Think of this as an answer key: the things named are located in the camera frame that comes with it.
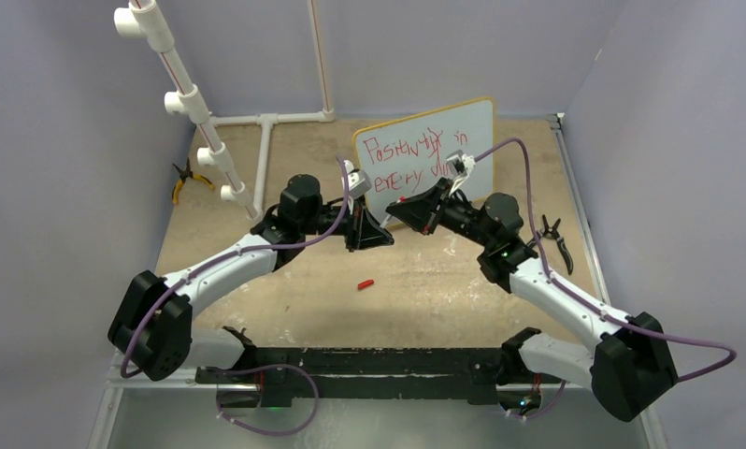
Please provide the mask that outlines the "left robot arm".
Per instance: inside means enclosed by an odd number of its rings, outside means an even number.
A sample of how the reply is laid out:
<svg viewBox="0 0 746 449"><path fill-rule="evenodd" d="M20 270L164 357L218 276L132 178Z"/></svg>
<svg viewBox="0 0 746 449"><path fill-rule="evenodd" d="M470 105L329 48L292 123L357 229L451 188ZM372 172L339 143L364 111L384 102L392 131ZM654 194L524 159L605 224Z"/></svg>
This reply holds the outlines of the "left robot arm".
<svg viewBox="0 0 746 449"><path fill-rule="evenodd" d="M250 379L254 346L243 331L195 329L194 318L330 236L341 236L349 252L392 245L392 234L366 206L371 187L369 176L355 169L345 177L343 196L323 201L315 177L296 175L278 203L229 248L165 276L149 270L137 274L108 328L108 341L123 354L121 376L143 373L161 381L178 369L214 368L234 383Z"/></svg>

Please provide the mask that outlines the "red-capped white marker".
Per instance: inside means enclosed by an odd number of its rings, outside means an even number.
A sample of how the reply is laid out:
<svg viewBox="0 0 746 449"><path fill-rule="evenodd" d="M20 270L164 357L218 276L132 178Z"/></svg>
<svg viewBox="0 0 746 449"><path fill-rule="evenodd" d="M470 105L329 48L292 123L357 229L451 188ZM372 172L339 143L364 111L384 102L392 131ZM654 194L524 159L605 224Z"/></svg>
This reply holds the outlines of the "red-capped white marker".
<svg viewBox="0 0 746 449"><path fill-rule="evenodd" d="M396 200L395 204L397 204L397 203L400 203L400 202L404 201L405 199L406 199L406 198L405 198L404 196L400 196L400 197L399 197L399 198L398 198L398 199ZM387 214L385 215L385 217L384 217L384 218L383 218L383 219L381 220L381 222L380 222L380 227L381 227L381 228L383 228L383 229L386 229L386 228L387 228L387 227L388 227L388 226L390 225L390 223L391 223L391 221L392 221L393 219L394 219L393 215L392 215L391 213L387 213Z"/></svg>

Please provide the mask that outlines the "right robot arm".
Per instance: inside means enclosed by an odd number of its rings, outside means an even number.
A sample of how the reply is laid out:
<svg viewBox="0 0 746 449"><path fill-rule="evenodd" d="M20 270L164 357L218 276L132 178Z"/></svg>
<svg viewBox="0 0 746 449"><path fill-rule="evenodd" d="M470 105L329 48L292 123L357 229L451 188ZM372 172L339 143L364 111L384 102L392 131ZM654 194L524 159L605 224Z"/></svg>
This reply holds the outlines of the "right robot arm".
<svg viewBox="0 0 746 449"><path fill-rule="evenodd" d="M488 282L544 311L577 338L570 343L525 328L503 343L496 383L546 374L587 389L611 416L629 422L680 381L659 321L599 302L555 274L536 247L520 238L524 220L513 196L494 193L477 208L442 178L386 212L422 235L441 226L478 243L477 262Z"/></svg>

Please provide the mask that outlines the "red marker cap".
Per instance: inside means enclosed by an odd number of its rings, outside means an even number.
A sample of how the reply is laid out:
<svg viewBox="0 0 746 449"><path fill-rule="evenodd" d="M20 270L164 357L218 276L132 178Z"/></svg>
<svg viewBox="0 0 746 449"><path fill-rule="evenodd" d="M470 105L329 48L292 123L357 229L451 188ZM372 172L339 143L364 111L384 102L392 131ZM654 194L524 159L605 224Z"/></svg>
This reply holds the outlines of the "red marker cap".
<svg viewBox="0 0 746 449"><path fill-rule="evenodd" d="M358 291L362 291L362 290L364 290L364 289L367 289L367 288L369 288L370 286L372 286L372 285L374 285L374 284L375 284L375 281L374 281L373 279L365 280L365 281L363 281L363 282L360 282L360 283L359 283L359 284L357 285L357 290L358 290Z"/></svg>

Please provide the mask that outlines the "yellow-framed whiteboard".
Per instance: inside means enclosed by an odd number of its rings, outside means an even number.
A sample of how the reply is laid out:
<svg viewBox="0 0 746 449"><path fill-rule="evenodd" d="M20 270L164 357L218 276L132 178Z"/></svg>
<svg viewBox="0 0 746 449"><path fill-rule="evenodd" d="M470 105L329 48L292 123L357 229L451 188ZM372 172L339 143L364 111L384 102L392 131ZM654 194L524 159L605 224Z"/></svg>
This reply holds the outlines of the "yellow-framed whiteboard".
<svg viewBox="0 0 746 449"><path fill-rule="evenodd" d="M461 151L474 158L495 137L495 101L482 97L362 128L352 137L358 166L371 179L366 204L382 221L392 202L451 179L447 157Z"/></svg>

